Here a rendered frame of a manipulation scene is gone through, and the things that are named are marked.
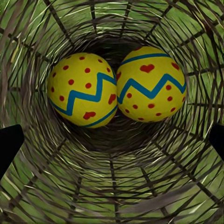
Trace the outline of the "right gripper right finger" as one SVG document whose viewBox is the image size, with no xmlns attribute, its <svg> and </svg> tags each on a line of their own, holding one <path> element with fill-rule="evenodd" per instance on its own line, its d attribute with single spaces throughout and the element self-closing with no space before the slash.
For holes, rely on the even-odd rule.
<svg viewBox="0 0 224 224">
<path fill-rule="evenodd" d="M 212 124 L 209 141 L 224 161 L 224 125 Z"/>
</svg>

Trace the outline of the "easter egg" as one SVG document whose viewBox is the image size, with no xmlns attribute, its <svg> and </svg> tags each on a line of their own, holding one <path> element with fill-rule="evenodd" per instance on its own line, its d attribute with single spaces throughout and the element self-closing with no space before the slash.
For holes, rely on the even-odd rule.
<svg viewBox="0 0 224 224">
<path fill-rule="evenodd" d="M 119 112 L 143 124 L 176 115 L 187 96 L 183 74 L 179 63 L 159 47 L 134 48 L 116 70 Z"/>
<path fill-rule="evenodd" d="M 46 94 L 53 108 L 78 127 L 105 127 L 118 112 L 117 75 L 93 52 L 73 54 L 49 72 Z"/>
</svg>

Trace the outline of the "wicker basket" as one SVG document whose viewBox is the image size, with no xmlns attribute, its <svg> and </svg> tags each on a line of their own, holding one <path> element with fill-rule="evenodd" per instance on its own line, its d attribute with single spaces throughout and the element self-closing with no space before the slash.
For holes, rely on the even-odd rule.
<svg viewBox="0 0 224 224">
<path fill-rule="evenodd" d="M 32 5 L 36 1 L 34 8 L 32 11 L 26 15 L 26 11 L 30 5 Z M 11 126 L 11 96 L 14 100 L 16 110 L 19 112 L 21 117 L 21 122 L 23 125 L 23 133 L 24 133 L 24 147 L 26 151 L 24 151 L 22 148 L 19 149 L 17 152 L 17 156 L 19 157 L 19 160 L 21 162 L 22 167 L 24 162 L 27 167 L 30 169 L 30 171 L 33 174 L 32 179 L 29 178 L 28 184 L 25 185 L 21 181 L 21 177 L 19 175 L 17 166 L 14 162 L 14 159 L 12 161 L 12 164 L 15 168 L 15 171 L 18 175 L 18 177 L 11 171 L 10 168 L 6 170 L 6 173 L 4 173 L 3 178 L 9 182 L 9 184 L 18 192 L 18 195 L 14 198 L 11 196 L 11 194 L 5 189 L 3 186 L 3 183 L 0 180 L 0 191 L 2 194 L 5 195 L 5 197 L 9 201 L 9 205 L 7 206 L 3 201 L 0 200 L 0 224 L 2 224 L 4 221 L 12 224 L 28 224 L 26 221 L 24 221 L 20 216 L 18 216 L 13 209 L 17 208 L 20 210 L 20 212 L 26 214 L 33 222 L 35 222 L 35 219 L 38 219 L 39 221 L 44 222 L 45 224 L 57 224 L 53 219 L 51 219 L 46 213 L 43 211 L 49 212 L 52 215 L 55 215 L 59 218 L 62 218 L 66 224 L 81 224 L 73 220 L 74 217 L 77 218 L 91 218 L 91 219 L 99 219 L 102 221 L 108 221 L 104 222 L 104 224 L 176 224 L 177 222 L 183 220 L 186 217 L 193 216 L 195 214 L 202 213 L 199 217 L 197 217 L 195 220 L 193 220 L 189 224 L 195 224 L 195 222 L 203 216 L 206 212 L 210 210 L 216 209 L 216 211 L 206 220 L 201 221 L 199 224 L 215 224 L 223 215 L 224 215 L 224 197 L 221 199 L 216 198 L 215 194 L 212 194 L 209 191 L 209 186 L 212 185 L 215 178 L 219 175 L 219 173 L 222 171 L 224 167 L 224 161 L 221 160 L 217 164 L 215 164 L 216 160 L 219 157 L 219 154 L 215 156 L 214 163 L 211 166 L 211 168 L 202 174 L 200 177 L 194 175 L 197 165 L 207 156 L 205 162 L 208 159 L 208 156 L 210 155 L 212 149 L 205 154 L 204 157 L 201 157 L 202 154 L 210 147 L 212 146 L 211 142 L 209 141 L 210 136 L 210 129 L 212 127 L 212 124 L 218 124 L 222 125 L 222 119 L 224 115 L 224 92 L 223 92 L 223 98 L 221 100 L 220 93 L 222 87 L 224 88 L 224 63 L 220 62 L 217 49 L 222 53 L 222 49 L 217 45 L 214 39 L 214 35 L 218 38 L 218 42 L 222 43 L 224 46 L 224 40 L 222 39 L 221 35 L 218 33 L 215 26 L 217 24 L 220 24 L 221 27 L 224 29 L 224 5 L 220 0 L 208 0 L 211 3 L 216 4 L 219 6 L 220 10 L 223 12 L 223 15 L 219 15 L 218 13 L 214 12 L 210 6 L 205 2 L 205 0 L 192 0 L 194 7 L 192 4 L 190 4 L 187 0 L 162 0 L 167 5 L 167 7 L 162 9 L 157 9 L 159 13 L 151 12 L 146 7 L 138 5 L 138 3 L 145 3 L 145 4 L 160 4 L 163 5 L 163 3 L 156 2 L 155 0 L 149 1 L 149 0 L 87 0 L 84 3 L 79 3 L 76 5 L 56 9 L 54 6 L 52 6 L 51 0 L 43 0 L 47 6 L 47 9 L 50 10 L 50 13 L 46 17 L 45 24 L 40 31 L 39 38 L 37 41 L 32 44 L 34 38 L 37 35 L 37 32 L 40 28 L 40 25 L 38 25 L 37 30 L 35 32 L 35 35 L 33 36 L 33 39 L 31 40 L 30 44 L 26 44 L 24 40 L 24 36 L 26 34 L 26 31 L 28 27 L 36 20 L 36 18 L 31 21 L 31 18 L 33 17 L 33 13 L 36 10 L 39 0 L 28 0 L 24 10 L 19 14 L 21 15 L 17 25 L 12 27 L 14 25 L 15 20 L 19 16 L 18 13 L 23 5 L 24 0 L 16 0 L 16 2 L 11 6 L 8 7 L 8 4 L 2 13 L 0 15 L 0 24 L 2 22 L 3 16 L 13 7 L 15 7 L 12 16 L 5 28 L 2 28 L 0 26 L 0 34 L 2 34 L 2 37 L 0 39 L 0 52 L 3 49 L 3 58 L 0 61 L 3 62 L 3 72 L 0 76 L 0 104 L 2 105 L 2 111 L 0 110 L 0 119 L 2 121 L 2 126 L 0 125 L 0 129 L 3 129 L 5 127 Z M 189 9 L 189 12 L 179 5 L 177 5 L 177 1 L 181 2 L 182 4 L 186 5 Z M 95 16 L 95 5 L 96 4 L 103 4 L 103 3 L 117 3 L 121 2 L 123 3 L 123 10 L 126 12 L 124 15 L 121 14 L 105 14 L 101 17 Z M 209 18 L 203 10 L 199 7 L 199 4 L 207 8 L 215 17 L 215 21 L 212 21 L 211 18 Z M 86 6 L 90 6 L 91 8 L 91 15 L 92 19 L 82 22 L 80 24 L 72 24 L 69 26 L 64 25 L 64 21 L 61 21 L 61 17 L 57 15 L 57 11 L 61 11 L 67 8 L 73 7 L 72 10 L 70 10 L 65 15 L 69 15 L 72 12 L 76 11 L 80 7 L 85 8 Z M 133 6 L 140 7 L 141 9 L 146 10 L 147 12 L 143 12 L 137 9 L 134 9 Z M 174 30 L 172 26 L 170 26 L 171 22 L 169 21 L 169 18 L 167 17 L 167 13 L 171 8 L 177 9 L 184 13 L 185 15 L 188 15 L 193 20 L 199 23 L 199 25 L 202 27 L 202 30 L 198 31 L 197 33 L 193 33 L 190 31 L 190 36 L 187 34 L 186 31 L 183 29 L 182 32 L 187 37 L 187 40 L 183 40 L 183 38 Z M 129 12 L 138 12 L 139 15 L 145 16 L 150 18 L 151 20 L 138 20 L 138 19 L 129 19 Z M 199 13 L 202 15 L 204 20 L 198 17 L 196 13 Z M 59 25 L 59 35 L 63 40 L 59 43 L 61 46 L 59 53 L 56 55 L 57 50 L 55 49 L 53 53 L 51 53 L 48 56 L 49 49 L 54 46 L 54 44 L 50 44 L 50 40 L 45 45 L 45 48 L 42 53 L 39 52 L 40 50 L 40 43 L 42 38 L 50 31 L 50 29 L 46 30 L 48 22 L 50 20 L 51 14 L 56 20 L 56 23 Z M 157 16 L 158 15 L 158 16 Z M 19 27 L 19 25 L 29 16 L 23 30 L 18 33 L 18 35 L 15 36 L 15 33 Z M 162 20 L 165 20 L 166 22 L 163 22 Z M 117 22 L 119 24 L 119 27 L 115 29 L 115 27 L 110 27 L 110 29 L 99 29 L 98 25 L 100 24 L 108 24 L 110 22 Z M 139 26 L 138 24 L 144 23 L 146 26 Z M 88 30 L 86 34 L 78 33 L 79 29 L 85 25 L 88 25 L 91 30 Z M 162 26 L 168 28 L 168 32 L 171 32 L 170 34 L 174 38 L 175 42 L 173 42 L 165 30 L 162 28 Z M 161 44 L 159 39 L 154 34 L 154 31 L 156 28 L 159 28 L 160 31 L 164 34 L 164 36 L 169 40 L 170 43 L 168 43 L 168 47 L 165 47 Z M 149 29 L 149 30 L 147 30 Z M 199 36 L 203 37 L 203 34 L 206 34 L 211 41 L 215 58 L 217 63 L 213 60 L 213 58 L 209 55 L 206 45 L 204 47 L 201 45 L 201 43 L 198 40 Z M 145 34 L 145 36 L 143 35 Z M 125 35 L 125 36 L 124 36 Z M 8 43 L 7 49 L 5 49 L 5 43 L 6 39 L 10 37 L 10 41 Z M 176 38 L 177 37 L 177 38 Z M 17 41 L 17 44 L 12 51 L 13 48 L 13 42 Z M 179 42 L 180 41 L 180 42 Z M 208 58 L 209 65 L 206 66 L 205 69 L 202 68 L 202 65 L 200 63 L 200 56 L 203 56 L 199 50 L 197 49 L 196 42 L 200 45 L 200 48 L 204 53 L 206 54 Z M 194 47 L 194 51 L 189 47 L 188 43 L 191 43 Z M 6 53 L 9 49 L 9 46 L 11 44 L 11 56 L 6 63 Z M 48 95 L 44 95 L 43 93 L 43 87 L 46 83 L 47 78 L 44 77 L 44 73 L 46 72 L 49 74 L 50 71 L 53 70 L 53 68 L 59 63 L 60 60 L 64 59 L 65 57 L 71 56 L 73 54 L 77 53 L 83 53 L 88 50 L 91 50 L 93 48 L 97 48 L 94 52 L 95 55 L 102 56 L 102 58 L 107 59 L 109 56 L 112 56 L 112 54 L 108 54 L 109 52 L 112 52 L 115 50 L 115 48 L 100 48 L 100 46 L 104 44 L 112 44 L 115 46 L 120 46 L 121 44 L 128 45 L 131 47 L 143 47 L 143 46 L 151 46 L 151 47 L 159 47 L 163 51 L 166 51 L 167 54 L 172 56 L 172 53 L 176 57 L 177 61 L 181 64 L 183 69 L 183 75 L 186 80 L 187 85 L 187 96 L 186 99 L 177 113 L 177 116 L 175 118 L 175 115 L 170 117 L 170 120 L 162 120 L 158 121 L 156 123 L 150 123 L 146 124 L 140 132 L 136 134 L 135 137 L 130 139 L 128 142 L 125 142 L 121 145 L 117 145 L 115 147 L 112 147 L 112 140 L 118 140 L 118 139 L 124 139 L 124 138 L 130 138 L 134 134 L 129 134 L 125 136 L 115 137 L 112 138 L 112 135 L 122 133 L 123 131 L 120 130 L 123 127 L 127 127 L 127 124 L 132 122 L 133 120 L 129 117 L 121 116 L 121 118 L 113 120 L 109 122 L 105 127 L 99 127 L 95 130 L 102 131 L 104 133 L 108 133 L 111 135 L 111 138 L 106 137 L 93 137 L 94 140 L 98 140 L 102 143 L 105 143 L 108 147 L 101 146 L 101 145 L 94 145 L 92 142 L 89 142 L 79 131 L 79 127 L 76 126 L 73 123 L 70 123 L 67 119 L 62 117 L 60 113 L 53 108 L 53 105 L 51 104 Z M 25 46 L 28 48 L 22 63 L 19 67 L 19 57 L 20 57 L 20 49 L 22 46 Z M 172 53 L 171 53 L 172 52 Z M 11 69 L 11 65 L 18 54 L 18 58 L 16 60 L 16 63 L 14 65 L 13 71 L 10 73 L 9 79 L 7 79 L 7 73 Z M 27 70 L 25 72 L 25 75 L 23 76 L 23 63 L 27 56 Z M 198 68 L 196 67 L 192 56 L 196 59 Z M 43 65 L 43 61 L 46 61 L 46 67 L 43 72 L 40 73 Z M 192 72 L 188 73 L 187 69 L 187 61 L 191 62 L 192 65 Z M 11 79 L 15 70 L 15 67 L 18 63 L 17 68 L 17 74 L 15 76 L 15 79 L 17 78 L 16 87 L 13 86 L 13 83 L 11 84 Z M 113 62 L 112 68 L 115 70 L 118 70 L 121 63 Z M 21 86 L 18 87 L 18 72 L 22 68 L 21 72 Z M 219 71 L 220 77 L 221 77 L 221 83 L 218 87 L 217 85 L 217 71 Z M 211 87 L 211 95 L 209 99 L 209 95 L 207 93 L 207 88 L 205 87 L 205 84 L 203 82 L 202 74 L 206 73 L 209 74 L 211 72 L 213 83 Z M 39 76 L 40 73 L 40 76 Z M 196 99 L 195 102 L 188 101 L 189 97 L 189 84 L 190 84 L 190 76 L 193 75 L 196 79 Z M 10 85 L 11 84 L 11 85 Z M 202 86 L 201 86 L 202 85 Z M 205 90 L 206 93 L 206 99 L 205 102 L 203 101 L 203 94 L 202 87 Z M 217 97 L 216 100 L 214 100 L 214 92 L 215 88 L 217 90 Z M 13 96 L 12 91 L 16 91 L 16 100 Z M 9 94 L 8 94 L 9 93 Z M 18 106 L 18 93 L 21 101 L 21 109 Z M 37 98 L 36 98 L 37 93 Z M 6 105 L 7 100 L 9 102 L 9 112 L 7 114 Z M 220 103 L 219 103 L 220 102 Z M 28 104 L 30 104 L 31 112 L 28 110 Z M 44 113 L 44 110 L 42 109 L 42 106 L 44 105 L 45 109 L 47 110 L 47 117 Z M 187 117 L 189 113 L 187 113 L 187 110 L 185 110 L 185 107 L 191 105 L 194 105 L 194 112 L 190 117 L 190 120 L 188 124 L 186 124 Z M 201 107 L 204 107 L 203 111 L 203 118 L 200 120 L 200 112 Z M 211 113 L 212 109 L 215 108 L 214 111 L 214 118 L 212 123 L 211 121 Z M 218 112 L 221 110 L 220 114 L 220 120 L 217 122 L 218 118 Z M 182 123 L 180 123 L 178 126 L 176 126 L 177 121 L 180 117 L 180 114 L 184 116 L 184 119 Z M 193 134 L 192 128 L 195 123 L 196 115 L 198 114 L 197 118 L 197 125 L 196 125 L 196 132 Z M 208 120 L 207 122 L 207 132 L 205 138 L 203 138 L 203 132 L 204 132 L 204 125 L 206 118 Z M 51 124 L 52 129 L 49 127 L 48 122 Z M 199 126 L 201 126 L 201 131 L 199 131 Z M 153 129 L 148 132 L 148 130 L 154 125 Z M 180 145 L 177 148 L 177 151 L 174 151 L 172 154 L 168 153 L 168 149 L 170 146 L 174 145 L 174 142 L 176 138 L 182 133 L 182 137 L 179 139 Z M 188 136 L 192 136 L 192 138 L 185 143 Z M 56 142 L 54 138 L 56 138 Z M 37 143 L 39 149 L 34 145 L 33 140 Z M 71 142 L 77 150 L 84 150 L 84 154 L 78 153 L 73 151 L 67 144 L 67 142 Z M 185 166 L 183 163 L 186 161 L 186 159 L 197 149 L 200 148 L 201 144 L 197 146 L 194 150 L 193 147 L 196 143 L 199 141 L 202 141 L 201 144 L 205 143 L 205 146 L 202 151 L 197 153 L 195 157 L 188 162 Z M 160 145 L 162 144 L 162 145 Z M 154 147 L 152 147 L 154 145 Z M 183 151 L 187 146 L 192 147 L 192 150 L 188 155 L 185 156 L 181 161 L 179 161 L 182 156 L 185 154 L 185 151 Z M 68 160 L 65 158 L 65 156 L 62 154 L 61 150 L 65 147 L 65 151 L 72 154 L 73 157 L 69 156 Z M 157 152 L 153 154 L 156 149 Z M 144 151 L 145 150 L 145 151 Z M 181 153 L 180 153 L 181 152 Z M 32 153 L 39 161 L 38 165 L 32 158 Z M 180 154 L 179 154 L 180 153 Z M 96 155 L 94 155 L 96 154 Z M 107 157 L 103 157 L 103 155 L 97 155 L 97 154 L 108 154 Z M 178 155 L 179 154 L 179 155 Z M 131 159 L 131 162 L 125 162 L 126 167 L 117 166 L 114 167 L 114 162 L 123 163 L 124 160 L 120 159 L 122 156 L 129 157 L 133 155 L 133 158 Z M 177 156 L 178 155 L 178 156 Z M 176 157 L 177 156 L 177 157 Z M 176 158 L 175 158 L 176 157 Z M 192 162 L 197 159 L 197 162 L 192 166 Z M 99 161 L 105 162 L 106 165 L 109 165 L 108 167 L 105 165 L 102 165 L 99 163 Z M 162 168 L 166 163 L 169 161 L 172 161 L 172 163 L 169 166 L 172 166 L 175 164 L 172 169 L 167 171 L 163 176 L 161 176 L 158 179 L 151 180 L 149 178 L 150 173 L 146 173 L 145 169 L 153 168 L 161 164 L 157 168 L 156 171 L 159 171 L 159 169 Z M 69 180 L 65 177 L 58 176 L 52 169 L 49 167 L 51 164 L 54 168 L 54 163 L 62 168 L 67 175 L 72 179 Z M 153 164 L 152 164 L 153 162 Z M 72 165 L 71 165 L 72 163 Z M 97 165 L 97 167 L 94 167 L 92 165 L 89 165 L 87 163 L 91 163 L 94 165 Z M 217 171 L 215 177 L 211 182 L 209 183 L 209 186 L 206 185 L 203 186 L 203 180 L 206 179 L 208 174 L 210 174 L 213 170 L 215 170 L 218 166 L 220 166 L 219 170 Z M 128 172 L 131 169 L 139 168 L 138 171 L 143 174 L 143 176 L 140 176 L 140 178 L 145 178 L 145 181 L 137 182 L 134 180 L 130 180 L 129 182 L 134 183 L 143 183 L 143 185 L 136 186 L 134 189 L 131 190 L 120 190 L 118 189 L 118 183 L 123 183 L 123 181 L 120 181 L 120 179 L 128 178 L 127 177 L 116 177 L 116 171 L 119 172 Z M 180 171 L 178 173 L 172 174 L 171 173 L 179 169 Z M 59 181 L 61 181 L 65 186 L 59 185 L 56 183 L 52 178 L 47 174 L 48 172 L 55 176 Z M 94 181 L 91 179 L 90 172 L 93 171 L 93 175 L 103 175 L 100 178 L 108 178 L 111 179 L 110 181 Z M 110 172 L 111 176 L 108 176 L 109 174 L 107 172 Z M 13 174 L 23 185 L 23 189 L 21 189 L 13 180 L 12 175 Z M 163 184 L 161 186 L 158 186 L 154 188 L 154 185 L 173 179 L 174 177 L 180 176 L 175 181 L 167 182 L 166 184 Z M 177 184 L 181 179 L 184 179 L 185 177 L 190 177 L 190 180 L 188 180 L 186 183 L 183 183 L 182 186 L 179 188 L 173 189 L 175 184 Z M 97 184 L 100 184 L 100 182 L 110 182 L 112 183 L 112 186 L 105 186 L 102 185 L 102 188 L 109 188 L 109 189 L 99 189 L 99 190 L 93 190 L 90 188 L 90 186 L 84 186 L 82 185 L 82 178 L 88 180 L 89 182 L 95 182 Z M 50 193 L 46 190 L 43 190 L 39 188 L 35 182 L 40 181 L 42 184 L 48 186 L 53 193 Z M 50 180 L 53 182 L 56 187 L 50 185 L 48 182 Z M 76 190 L 70 189 L 62 180 L 65 180 L 69 182 L 72 186 L 75 187 Z M 167 188 L 165 191 L 161 193 L 157 193 L 157 190 L 169 185 L 169 188 Z M 149 187 L 150 190 L 147 190 L 145 192 L 137 192 L 137 190 L 143 189 Z M 178 208 L 175 212 L 168 214 L 168 211 L 171 209 L 171 207 L 178 201 L 180 201 L 180 197 L 183 196 L 186 192 L 188 192 L 191 189 L 200 187 L 200 191 L 198 191 L 195 194 L 191 195 L 191 198 L 186 201 L 180 208 Z M 84 192 L 91 192 L 93 194 L 96 194 L 98 196 L 88 196 L 86 194 L 80 193 L 80 188 L 84 189 Z M 42 191 L 50 200 L 44 198 L 38 191 Z M 173 189 L 173 190 L 172 190 Z M 31 191 L 31 192 L 30 192 Z M 199 203 L 199 206 L 189 212 L 188 214 L 177 216 L 182 211 L 186 210 L 187 206 L 191 203 L 191 201 L 200 193 L 205 192 L 209 199 L 206 201 Z M 35 196 L 36 198 L 39 198 L 43 200 L 47 205 L 49 205 L 52 210 L 55 211 L 52 212 L 48 209 L 45 209 L 43 207 L 38 206 L 28 195 L 27 193 L 31 194 L 32 196 Z M 71 198 L 71 201 L 64 199 L 59 193 L 63 193 L 69 198 Z M 113 196 L 106 196 L 103 193 L 112 193 Z M 149 194 L 150 196 L 147 197 L 138 197 L 143 194 Z M 54 196 L 64 202 L 66 202 L 68 205 L 70 205 L 70 208 L 67 208 L 65 206 L 59 205 L 57 202 L 55 202 L 52 198 L 50 198 L 49 195 Z M 130 197 L 119 197 L 118 194 L 134 194 Z M 106 198 L 109 201 L 89 201 L 84 199 L 83 197 L 89 197 L 96 199 L 97 197 L 100 198 Z M 125 202 L 128 199 L 136 199 L 134 202 Z M 197 209 L 199 209 L 205 202 L 212 199 L 214 202 L 214 205 L 212 205 L 209 209 L 196 212 Z M 28 204 L 30 204 L 44 219 L 39 218 L 37 216 L 28 214 L 24 208 L 19 204 L 20 201 L 24 201 Z M 107 212 L 112 212 L 115 214 L 115 217 L 106 217 L 101 214 L 100 210 L 91 210 L 89 208 L 86 208 L 82 205 L 79 205 L 78 203 L 88 203 L 93 204 L 98 207 L 104 208 L 107 210 Z M 108 208 L 105 208 L 103 206 L 100 206 L 99 204 L 110 204 L 115 206 L 115 211 L 110 210 Z M 57 207 L 58 209 L 62 210 L 66 215 L 68 215 L 68 218 L 63 217 L 60 215 L 51 205 Z M 132 205 L 131 207 L 125 208 L 124 210 L 119 210 L 120 206 L 125 205 Z M 83 212 L 89 212 L 96 217 L 88 216 L 86 214 L 81 213 Z M 135 217 L 121 217 L 120 214 L 124 213 L 142 213 Z M 146 214 L 149 213 L 163 213 L 164 217 L 143 217 Z M 143 223 L 127 223 L 133 220 L 142 220 Z"/>
</svg>

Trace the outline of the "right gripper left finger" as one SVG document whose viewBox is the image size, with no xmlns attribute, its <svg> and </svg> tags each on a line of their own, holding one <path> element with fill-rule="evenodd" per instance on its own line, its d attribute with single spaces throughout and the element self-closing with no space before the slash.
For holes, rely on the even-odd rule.
<svg viewBox="0 0 224 224">
<path fill-rule="evenodd" d="M 24 133 L 20 123 L 0 129 L 0 180 L 11 165 L 24 143 Z"/>
</svg>

